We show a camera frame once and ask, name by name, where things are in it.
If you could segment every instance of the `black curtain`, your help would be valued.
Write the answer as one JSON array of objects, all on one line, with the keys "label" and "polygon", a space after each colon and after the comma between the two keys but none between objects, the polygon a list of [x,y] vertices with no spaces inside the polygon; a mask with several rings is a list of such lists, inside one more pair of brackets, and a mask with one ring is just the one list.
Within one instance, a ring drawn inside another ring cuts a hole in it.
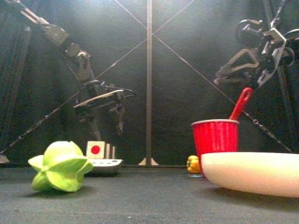
[{"label": "black curtain", "polygon": [[[35,12],[60,26],[89,52],[96,77],[136,93],[135,98],[125,101],[124,134],[117,136],[111,131],[107,137],[129,165],[139,164],[145,157],[147,51],[152,51],[152,157],[159,165],[184,165],[186,158],[195,153],[191,124],[204,119],[228,118],[232,112],[232,102],[242,88],[215,87],[212,81],[220,67],[244,48],[235,39],[239,21],[267,20],[264,5],[258,0],[153,0],[152,49],[147,49],[145,44],[149,10],[145,0],[55,0],[40,1]],[[24,25],[4,11],[0,15],[1,22],[9,21],[3,22],[0,38],[1,85],[5,87],[0,89],[1,111],[7,111],[13,85],[9,77],[15,75],[12,60],[20,41],[15,31],[21,29],[17,31],[24,35]],[[57,51],[32,31],[3,149],[40,120],[43,122],[7,150],[9,160],[25,162],[59,140],[73,141],[85,150],[87,141],[95,139],[72,109],[77,91],[79,84]],[[57,112],[44,119],[56,108]],[[239,150],[287,152],[278,140],[294,148],[295,140],[286,134],[290,127],[278,76],[255,91],[247,113],[250,116],[239,118]]]}]

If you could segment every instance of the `white bowl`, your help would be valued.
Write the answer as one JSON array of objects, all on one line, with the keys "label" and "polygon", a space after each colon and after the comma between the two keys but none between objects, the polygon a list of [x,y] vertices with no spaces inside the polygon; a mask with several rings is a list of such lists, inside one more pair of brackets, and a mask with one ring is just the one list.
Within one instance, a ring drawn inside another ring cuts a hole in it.
[{"label": "white bowl", "polygon": [[299,198],[299,155],[218,152],[202,155],[210,182],[248,193]]}]

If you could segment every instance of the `vertical rod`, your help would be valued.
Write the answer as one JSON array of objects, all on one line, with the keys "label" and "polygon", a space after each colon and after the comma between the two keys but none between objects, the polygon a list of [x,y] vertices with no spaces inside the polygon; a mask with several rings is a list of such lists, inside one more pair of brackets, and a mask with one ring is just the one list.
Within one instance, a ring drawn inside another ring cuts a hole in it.
[{"label": "vertical rod", "polygon": [[153,3],[147,0],[147,96],[145,96],[145,165],[152,164],[152,13]]}]

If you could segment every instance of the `small yellow object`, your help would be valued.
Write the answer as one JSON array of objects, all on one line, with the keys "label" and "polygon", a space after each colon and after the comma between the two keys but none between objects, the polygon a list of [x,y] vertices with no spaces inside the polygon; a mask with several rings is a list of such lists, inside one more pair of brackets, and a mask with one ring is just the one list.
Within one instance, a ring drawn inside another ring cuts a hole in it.
[{"label": "small yellow object", "polygon": [[191,174],[202,173],[202,165],[200,165],[200,160],[198,156],[194,156],[194,155],[188,156],[187,170]]}]

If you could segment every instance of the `red plastic cup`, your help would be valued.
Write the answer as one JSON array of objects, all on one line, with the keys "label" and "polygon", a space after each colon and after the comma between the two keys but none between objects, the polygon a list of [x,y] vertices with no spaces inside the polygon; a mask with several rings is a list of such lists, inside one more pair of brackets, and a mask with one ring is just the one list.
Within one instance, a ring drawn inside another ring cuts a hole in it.
[{"label": "red plastic cup", "polygon": [[195,149],[202,154],[239,150],[239,122],[215,119],[195,122],[192,125]]}]

